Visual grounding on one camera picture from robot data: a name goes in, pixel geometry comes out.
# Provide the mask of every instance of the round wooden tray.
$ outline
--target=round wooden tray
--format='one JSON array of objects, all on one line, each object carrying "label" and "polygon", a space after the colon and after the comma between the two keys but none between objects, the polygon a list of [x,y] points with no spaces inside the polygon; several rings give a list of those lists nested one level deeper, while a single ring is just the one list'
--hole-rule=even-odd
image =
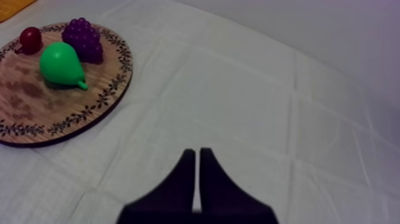
[{"label": "round wooden tray", "polygon": [[82,63],[87,91],[49,89],[39,70],[43,50],[61,42],[67,23],[42,27],[43,48],[34,55],[17,54],[19,39],[0,49],[0,142],[35,147],[57,143],[91,127],[108,114],[128,88],[132,55],[126,42],[99,25],[104,62]]}]

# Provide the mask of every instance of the white table surface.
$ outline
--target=white table surface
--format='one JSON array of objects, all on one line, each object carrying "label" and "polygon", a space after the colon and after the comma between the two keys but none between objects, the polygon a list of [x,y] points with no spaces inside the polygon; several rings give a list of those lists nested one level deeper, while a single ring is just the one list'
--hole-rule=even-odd
[{"label": "white table surface", "polygon": [[69,141],[0,146],[0,223],[114,223],[183,149],[200,147],[281,223],[399,223],[400,113],[367,89],[169,0],[38,0],[0,24],[0,45],[82,16],[127,41],[133,80],[108,117]]}]

